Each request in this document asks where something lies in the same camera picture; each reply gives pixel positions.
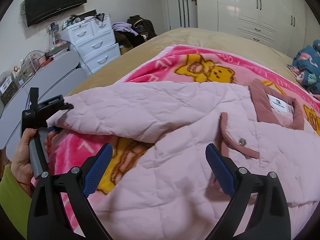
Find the green sleeve forearm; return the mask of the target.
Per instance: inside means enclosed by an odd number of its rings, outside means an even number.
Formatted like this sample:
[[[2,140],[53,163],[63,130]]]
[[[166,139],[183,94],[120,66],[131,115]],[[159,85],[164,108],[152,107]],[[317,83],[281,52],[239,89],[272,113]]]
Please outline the green sleeve forearm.
[[[24,191],[6,165],[1,180],[1,207],[20,235],[27,239],[31,197]]]

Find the person left hand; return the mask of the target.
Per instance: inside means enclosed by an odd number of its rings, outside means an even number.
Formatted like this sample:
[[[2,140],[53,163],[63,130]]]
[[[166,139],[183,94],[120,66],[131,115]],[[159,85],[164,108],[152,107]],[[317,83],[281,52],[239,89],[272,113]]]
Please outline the person left hand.
[[[26,128],[17,146],[11,163],[11,172],[16,181],[31,196],[31,180],[34,176],[33,168],[29,161],[29,140],[36,134],[36,129]]]

